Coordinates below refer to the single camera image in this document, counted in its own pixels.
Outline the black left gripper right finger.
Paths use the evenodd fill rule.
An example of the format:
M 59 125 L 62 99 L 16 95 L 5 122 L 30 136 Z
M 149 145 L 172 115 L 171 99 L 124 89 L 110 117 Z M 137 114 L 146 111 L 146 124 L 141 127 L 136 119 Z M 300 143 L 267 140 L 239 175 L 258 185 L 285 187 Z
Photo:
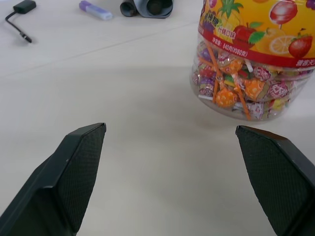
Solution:
M 254 193 L 277 236 L 315 236 L 315 165 L 286 137 L 235 131 Z

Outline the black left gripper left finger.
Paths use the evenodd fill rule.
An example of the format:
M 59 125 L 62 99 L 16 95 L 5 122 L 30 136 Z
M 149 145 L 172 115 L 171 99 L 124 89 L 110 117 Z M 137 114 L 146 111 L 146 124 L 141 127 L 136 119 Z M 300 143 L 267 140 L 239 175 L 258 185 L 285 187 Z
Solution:
M 96 123 L 67 134 L 0 216 L 0 236 L 77 236 L 105 133 L 106 124 Z

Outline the orange dotted wrapped lollipop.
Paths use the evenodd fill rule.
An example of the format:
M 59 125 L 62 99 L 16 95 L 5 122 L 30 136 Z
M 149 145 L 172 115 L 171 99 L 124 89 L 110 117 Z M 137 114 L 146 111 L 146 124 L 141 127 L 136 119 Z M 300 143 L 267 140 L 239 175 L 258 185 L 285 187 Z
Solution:
M 231 91 L 222 80 L 216 79 L 213 101 L 218 107 L 231 108 L 237 102 L 237 94 Z

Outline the clear plastic lollipop jar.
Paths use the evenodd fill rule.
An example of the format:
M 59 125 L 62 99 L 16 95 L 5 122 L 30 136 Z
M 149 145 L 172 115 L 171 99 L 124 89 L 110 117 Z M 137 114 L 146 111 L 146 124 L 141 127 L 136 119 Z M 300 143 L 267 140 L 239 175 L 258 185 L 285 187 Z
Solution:
M 315 0 L 203 0 L 190 82 L 208 107 L 238 119 L 272 119 L 314 74 Z M 237 94 L 233 107 L 214 103 L 216 79 Z M 265 83 L 256 101 L 246 96 L 245 79 Z

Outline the purple and white marker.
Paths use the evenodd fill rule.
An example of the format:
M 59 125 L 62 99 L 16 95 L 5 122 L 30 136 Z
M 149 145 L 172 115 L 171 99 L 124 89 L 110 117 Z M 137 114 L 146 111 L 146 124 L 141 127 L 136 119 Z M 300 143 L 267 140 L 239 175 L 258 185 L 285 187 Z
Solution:
M 96 18 L 105 20 L 105 21 L 113 18 L 113 14 L 110 11 L 107 11 L 96 5 L 93 5 L 86 0 L 81 0 L 79 2 L 79 8 L 82 11 L 86 12 L 87 14 L 94 16 Z

